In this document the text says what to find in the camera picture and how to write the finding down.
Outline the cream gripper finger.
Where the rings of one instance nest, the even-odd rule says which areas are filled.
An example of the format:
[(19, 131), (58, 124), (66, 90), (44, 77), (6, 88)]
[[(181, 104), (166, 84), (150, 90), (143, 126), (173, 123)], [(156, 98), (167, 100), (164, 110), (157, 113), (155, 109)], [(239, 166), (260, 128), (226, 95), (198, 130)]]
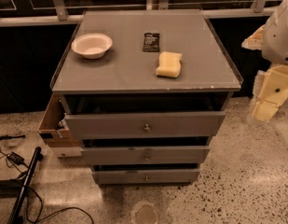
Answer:
[(259, 121), (270, 121), (278, 111), (275, 104), (267, 102), (256, 102), (252, 110), (252, 117)]

